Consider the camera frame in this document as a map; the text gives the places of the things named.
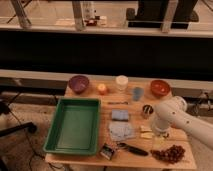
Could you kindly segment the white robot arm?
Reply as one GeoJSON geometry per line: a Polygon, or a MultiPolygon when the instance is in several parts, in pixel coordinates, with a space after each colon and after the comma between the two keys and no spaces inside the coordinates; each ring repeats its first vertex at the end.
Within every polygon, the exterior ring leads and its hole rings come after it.
{"type": "Polygon", "coordinates": [[[213,150],[213,124],[200,120],[186,112],[187,103],[180,97],[159,102],[154,106],[151,129],[155,135],[166,133],[171,125],[184,130],[213,150]]]}

